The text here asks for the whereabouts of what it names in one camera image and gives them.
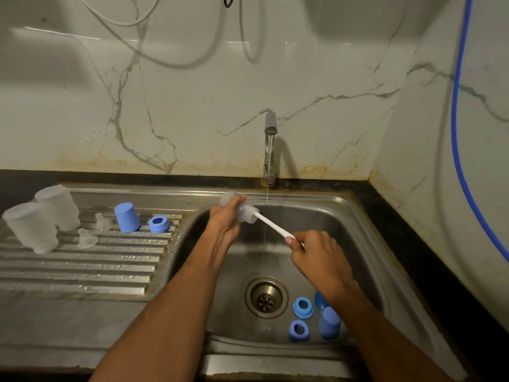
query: sink drain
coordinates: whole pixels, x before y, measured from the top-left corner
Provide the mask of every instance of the sink drain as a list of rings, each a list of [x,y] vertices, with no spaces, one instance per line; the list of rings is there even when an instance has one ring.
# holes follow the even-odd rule
[[[281,315],[288,305],[288,293],[283,284],[273,277],[254,279],[246,288],[247,308],[261,318]]]

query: blue cable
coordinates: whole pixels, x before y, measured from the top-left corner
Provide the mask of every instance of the blue cable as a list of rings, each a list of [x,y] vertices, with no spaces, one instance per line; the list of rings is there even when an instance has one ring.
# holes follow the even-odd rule
[[[479,207],[475,203],[474,197],[468,188],[467,180],[465,179],[465,175],[463,174],[463,169],[461,167],[460,161],[460,153],[458,151],[458,132],[456,129],[456,121],[457,121],[457,111],[458,111],[458,92],[460,90],[460,77],[461,77],[461,65],[463,62],[463,55],[465,53],[465,44],[467,41],[467,33],[468,33],[468,24],[470,22],[470,14],[472,11],[472,2],[473,0],[467,0],[465,4],[465,15],[463,17],[463,28],[461,31],[461,39],[460,39],[460,48],[458,49],[458,59],[456,61],[456,69],[454,74],[454,86],[453,86],[453,101],[451,103],[451,111],[450,111],[450,137],[451,143],[453,147],[453,160],[454,166],[456,168],[456,173],[458,174],[458,180],[460,181],[461,189],[463,190],[463,194],[465,195],[468,205],[472,209],[472,212],[477,218],[477,221],[481,225],[481,227],[486,232],[487,236],[490,238],[491,242],[496,246],[496,248],[500,251],[502,256],[509,262],[509,252],[503,246],[502,242],[498,239],[495,232],[493,232],[482,215]]]

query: forearm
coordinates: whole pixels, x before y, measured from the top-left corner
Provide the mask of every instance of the forearm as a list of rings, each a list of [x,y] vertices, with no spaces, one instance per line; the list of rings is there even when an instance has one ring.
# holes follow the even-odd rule
[[[395,328],[355,284],[333,300],[376,382],[451,382],[452,379]]]
[[[181,270],[111,347],[91,381],[193,380],[218,267],[217,236],[204,233]]]

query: left hand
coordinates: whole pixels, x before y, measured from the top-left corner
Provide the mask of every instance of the left hand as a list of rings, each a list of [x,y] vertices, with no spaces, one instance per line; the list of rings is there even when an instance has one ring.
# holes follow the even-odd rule
[[[239,235],[240,223],[235,221],[235,210],[246,198],[242,194],[237,194],[223,208],[216,204],[210,209],[206,231],[215,234],[218,238],[216,254],[220,261]]]

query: faucet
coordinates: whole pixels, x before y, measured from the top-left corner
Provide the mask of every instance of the faucet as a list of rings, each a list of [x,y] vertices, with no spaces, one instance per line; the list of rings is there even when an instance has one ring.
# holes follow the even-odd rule
[[[276,182],[274,166],[274,136],[277,134],[276,114],[268,112],[265,115],[265,150],[263,162],[262,186],[271,187]]]

